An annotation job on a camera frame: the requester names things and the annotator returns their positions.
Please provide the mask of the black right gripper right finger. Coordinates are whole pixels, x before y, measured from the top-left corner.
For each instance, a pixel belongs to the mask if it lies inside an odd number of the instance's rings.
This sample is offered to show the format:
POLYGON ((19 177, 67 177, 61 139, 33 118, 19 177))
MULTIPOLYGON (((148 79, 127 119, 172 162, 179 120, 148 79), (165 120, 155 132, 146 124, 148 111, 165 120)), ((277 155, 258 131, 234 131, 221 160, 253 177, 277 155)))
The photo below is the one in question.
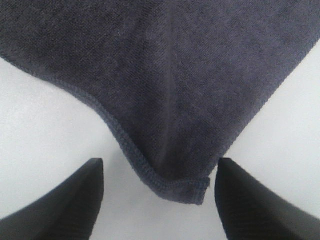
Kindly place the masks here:
POLYGON ((218 162, 214 196, 229 240, 318 240, 320 220, 269 190, 230 158, 218 162))

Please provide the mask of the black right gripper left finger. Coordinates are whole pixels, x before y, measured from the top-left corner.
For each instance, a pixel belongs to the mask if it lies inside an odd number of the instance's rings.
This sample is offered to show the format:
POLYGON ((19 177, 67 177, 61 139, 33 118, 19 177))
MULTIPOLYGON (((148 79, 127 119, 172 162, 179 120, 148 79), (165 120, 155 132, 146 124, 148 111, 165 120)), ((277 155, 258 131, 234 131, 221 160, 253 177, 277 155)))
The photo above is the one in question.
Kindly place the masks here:
POLYGON ((88 240, 104 195, 103 161, 90 159, 51 192, 1 219, 2 240, 88 240))

